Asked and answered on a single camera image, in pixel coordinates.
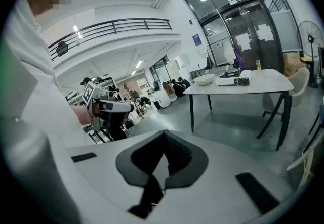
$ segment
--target white cabinet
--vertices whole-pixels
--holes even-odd
[[[142,78],[136,81],[138,87],[140,88],[140,90],[143,90],[145,88],[148,88],[148,83],[146,81],[146,78]]]
[[[176,81],[180,77],[179,66],[176,60],[170,61],[166,65],[167,71],[169,73],[170,79],[175,79]]]

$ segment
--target bowl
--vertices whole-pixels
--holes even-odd
[[[207,74],[207,75],[196,77],[193,80],[193,82],[195,82],[197,85],[200,85],[200,86],[208,85],[211,82],[213,82],[214,78],[215,78],[214,74]]]

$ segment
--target cardboard box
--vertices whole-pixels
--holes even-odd
[[[284,53],[283,65],[285,67],[286,76],[293,76],[298,69],[306,67],[306,64],[300,61],[298,53]]]

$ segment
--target gray chair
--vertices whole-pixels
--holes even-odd
[[[288,80],[294,86],[294,89],[289,93],[292,96],[292,107],[295,107],[299,105],[303,100],[304,93],[307,88],[307,84],[309,80],[309,70],[307,68],[300,68],[295,75],[288,77]],[[276,96],[276,94],[263,95],[262,105],[264,108],[264,113],[262,117],[264,117],[266,114],[271,114],[273,112],[277,101],[278,101],[278,95]],[[279,108],[277,114],[282,115],[283,110]]]

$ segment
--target black strap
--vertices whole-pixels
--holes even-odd
[[[182,87],[183,88],[183,90],[186,90],[182,85],[179,85],[179,84],[176,84],[176,85],[178,85],[178,86],[180,86],[180,87]]]

